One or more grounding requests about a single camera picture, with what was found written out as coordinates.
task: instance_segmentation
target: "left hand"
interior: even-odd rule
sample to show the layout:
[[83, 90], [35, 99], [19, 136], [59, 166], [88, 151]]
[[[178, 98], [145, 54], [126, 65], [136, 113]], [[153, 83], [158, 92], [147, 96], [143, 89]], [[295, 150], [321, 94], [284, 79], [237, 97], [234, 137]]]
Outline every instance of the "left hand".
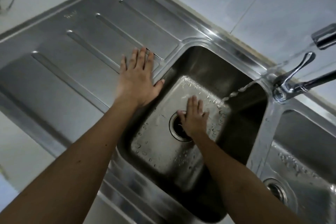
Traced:
[[137, 107], [142, 107], [151, 102], [160, 93], [164, 79], [152, 84], [152, 70], [154, 53], [149, 52], [145, 60], [146, 48], [140, 52], [135, 48], [132, 58], [126, 66], [126, 58], [122, 57], [120, 64], [120, 77], [117, 86], [116, 99], [132, 101]]

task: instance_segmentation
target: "sink basin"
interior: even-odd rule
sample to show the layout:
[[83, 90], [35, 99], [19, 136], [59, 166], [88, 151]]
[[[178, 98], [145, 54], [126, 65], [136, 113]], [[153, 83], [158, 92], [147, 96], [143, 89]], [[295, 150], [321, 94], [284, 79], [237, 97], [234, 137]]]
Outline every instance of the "sink basin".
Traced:
[[281, 116], [261, 179], [299, 217], [336, 222], [336, 138], [299, 112]]
[[121, 156], [204, 222], [226, 215], [220, 193], [176, 111], [196, 95], [209, 111], [207, 133], [243, 164], [258, 133], [267, 95], [254, 84], [223, 103], [222, 98], [252, 80], [204, 47], [189, 48], [163, 76], [159, 97], [140, 110], [118, 144]]

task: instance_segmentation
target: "drain strainer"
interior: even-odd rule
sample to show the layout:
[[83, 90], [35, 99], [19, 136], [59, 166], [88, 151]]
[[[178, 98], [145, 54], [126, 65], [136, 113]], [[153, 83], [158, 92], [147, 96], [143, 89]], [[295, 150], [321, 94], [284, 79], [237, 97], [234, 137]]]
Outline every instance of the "drain strainer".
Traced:
[[284, 205], [287, 205], [287, 196], [286, 196], [286, 193], [285, 193], [284, 189], [282, 188], [281, 183], [278, 180], [269, 178], [269, 179], [266, 179], [264, 181], [264, 184], [269, 189], [269, 191], [277, 199], [280, 200], [281, 203], [283, 203]]
[[169, 120], [169, 130], [173, 137], [181, 142], [190, 142], [192, 140], [182, 128], [181, 119], [177, 113], [174, 113]]

